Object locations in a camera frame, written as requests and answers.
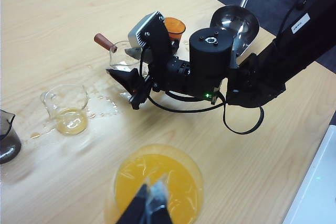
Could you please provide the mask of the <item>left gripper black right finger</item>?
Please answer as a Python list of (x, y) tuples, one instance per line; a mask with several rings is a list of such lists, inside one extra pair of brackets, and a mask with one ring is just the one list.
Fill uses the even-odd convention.
[(145, 202), (146, 223), (173, 223), (168, 211), (167, 173), (162, 174), (148, 189)]

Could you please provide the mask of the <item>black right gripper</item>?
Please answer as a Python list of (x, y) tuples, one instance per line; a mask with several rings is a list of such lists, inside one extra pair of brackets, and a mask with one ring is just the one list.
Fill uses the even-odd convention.
[(149, 76), (141, 79), (137, 68), (131, 71), (107, 69), (106, 72), (121, 84), (132, 96), (133, 109), (139, 109), (148, 98), (151, 89), (159, 91), (182, 91), (186, 76), (183, 74), (186, 61), (175, 57), (186, 26), (179, 19), (155, 19), (145, 27), (146, 45), (152, 54), (149, 62)]

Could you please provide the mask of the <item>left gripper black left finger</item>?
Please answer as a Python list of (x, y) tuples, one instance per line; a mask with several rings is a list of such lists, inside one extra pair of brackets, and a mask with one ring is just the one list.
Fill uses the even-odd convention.
[(119, 217), (117, 224), (146, 223), (146, 201), (148, 195), (148, 185), (144, 183), (138, 189), (126, 210)]

